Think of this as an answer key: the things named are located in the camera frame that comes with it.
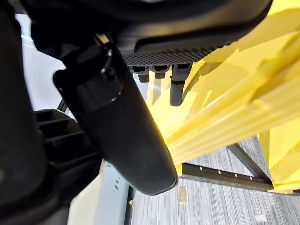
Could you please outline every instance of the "metal bracket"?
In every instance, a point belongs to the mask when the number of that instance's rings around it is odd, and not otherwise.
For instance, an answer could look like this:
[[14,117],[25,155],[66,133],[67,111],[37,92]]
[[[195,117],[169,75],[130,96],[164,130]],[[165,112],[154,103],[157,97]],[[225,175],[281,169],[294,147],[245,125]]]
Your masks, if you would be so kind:
[[253,176],[183,163],[181,165],[182,175],[179,178],[257,191],[274,189],[271,179],[237,143],[228,146],[228,149],[245,165]]

